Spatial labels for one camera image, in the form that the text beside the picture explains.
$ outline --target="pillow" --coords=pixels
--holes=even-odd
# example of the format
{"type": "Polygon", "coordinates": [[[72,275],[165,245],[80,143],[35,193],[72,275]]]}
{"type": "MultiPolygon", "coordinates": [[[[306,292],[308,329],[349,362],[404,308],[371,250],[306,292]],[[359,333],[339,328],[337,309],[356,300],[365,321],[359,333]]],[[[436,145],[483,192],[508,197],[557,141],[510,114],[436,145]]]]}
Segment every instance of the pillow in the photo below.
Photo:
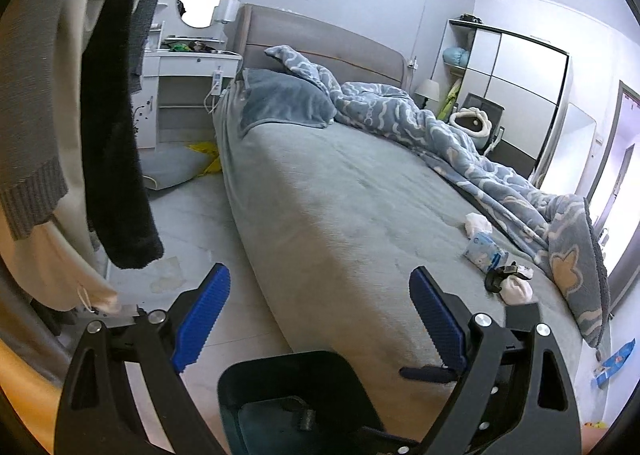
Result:
{"type": "Polygon", "coordinates": [[[462,47],[449,47],[442,52],[442,59],[444,60],[444,63],[449,65],[466,67],[469,63],[470,54],[471,53],[469,53],[468,50],[463,49],[462,47]]]}
{"type": "Polygon", "coordinates": [[[183,146],[140,154],[143,182],[150,190],[164,190],[193,179],[209,164],[207,154],[183,146]]]}
{"type": "Polygon", "coordinates": [[[335,106],[318,87],[302,78],[267,69],[245,69],[245,99],[240,136],[263,123],[326,128],[335,106]]]}

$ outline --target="white cloth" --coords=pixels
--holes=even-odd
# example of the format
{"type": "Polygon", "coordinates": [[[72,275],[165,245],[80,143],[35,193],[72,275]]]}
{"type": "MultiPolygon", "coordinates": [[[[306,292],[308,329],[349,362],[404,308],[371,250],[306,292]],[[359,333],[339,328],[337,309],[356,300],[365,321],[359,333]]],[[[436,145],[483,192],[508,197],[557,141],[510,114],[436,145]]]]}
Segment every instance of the white cloth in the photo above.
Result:
{"type": "Polygon", "coordinates": [[[458,112],[453,112],[453,114],[449,117],[449,125],[454,128],[458,128],[471,136],[472,138],[486,138],[491,133],[492,124],[489,121],[489,117],[486,115],[486,112],[481,111],[478,108],[471,107],[470,109],[460,109],[458,112]],[[460,126],[456,120],[462,118],[477,118],[482,123],[482,129],[478,132],[473,130],[469,130],[468,128],[460,126]]]}
{"type": "Polygon", "coordinates": [[[500,296],[507,305],[524,305],[533,300],[533,289],[527,280],[508,276],[502,281],[500,296]]]}
{"type": "Polygon", "coordinates": [[[488,235],[491,235],[494,231],[491,222],[489,222],[484,215],[479,215],[477,213],[469,213],[469,215],[466,216],[465,229],[466,236],[469,238],[473,237],[478,231],[482,231],[488,235]]]}

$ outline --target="mattress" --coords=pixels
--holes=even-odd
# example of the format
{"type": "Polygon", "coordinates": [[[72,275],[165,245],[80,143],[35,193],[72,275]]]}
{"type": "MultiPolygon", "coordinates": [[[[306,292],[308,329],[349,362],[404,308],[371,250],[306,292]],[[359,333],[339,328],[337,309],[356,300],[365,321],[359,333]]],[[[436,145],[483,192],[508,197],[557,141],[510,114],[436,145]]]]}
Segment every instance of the mattress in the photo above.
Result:
{"type": "MultiPolygon", "coordinates": [[[[452,385],[398,375],[442,362],[409,298],[410,273],[426,266],[472,313],[504,322],[504,304],[463,257],[473,206],[408,149],[354,128],[261,124],[241,139],[237,87],[214,125],[234,219],[278,325],[294,351],[344,356],[387,430],[422,438],[452,385]]],[[[564,299],[500,231],[493,236],[533,268],[543,321],[573,378],[582,339],[564,299]]]]}

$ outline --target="blue comforter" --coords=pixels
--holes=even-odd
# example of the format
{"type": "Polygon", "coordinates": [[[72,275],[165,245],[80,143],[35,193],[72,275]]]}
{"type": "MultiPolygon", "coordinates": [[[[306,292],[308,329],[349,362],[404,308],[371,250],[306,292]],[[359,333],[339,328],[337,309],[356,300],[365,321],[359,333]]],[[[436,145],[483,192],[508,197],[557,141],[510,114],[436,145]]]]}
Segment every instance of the blue comforter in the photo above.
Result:
{"type": "Polygon", "coordinates": [[[511,168],[476,152],[468,135],[418,109],[407,92],[383,84],[340,85],[329,69],[287,45],[265,51],[313,83],[337,109],[335,120],[401,143],[448,182],[473,196],[514,244],[555,281],[582,336],[596,347],[609,315],[609,286],[582,197],[543,193],[511,168]]]}

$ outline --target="lampshade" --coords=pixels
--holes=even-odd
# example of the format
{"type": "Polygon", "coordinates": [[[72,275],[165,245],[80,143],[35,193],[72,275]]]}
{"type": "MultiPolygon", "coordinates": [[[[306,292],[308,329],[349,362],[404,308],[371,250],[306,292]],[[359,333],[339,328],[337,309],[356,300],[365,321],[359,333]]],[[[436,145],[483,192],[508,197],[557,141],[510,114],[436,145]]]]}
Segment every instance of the lampshade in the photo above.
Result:
{"type": "Polygon", "coordinates": [[[211,17],[214,22],[227,24],[233,22],[240,8],[240,0],[220,0],[219,5],[213,10],[211,17]]]}
{"type": "Polygon", "coordinates": [[[440,101],[440,85],[434,80],[427,79],[420,83],[415,93],[428,100],[440,101]]]}

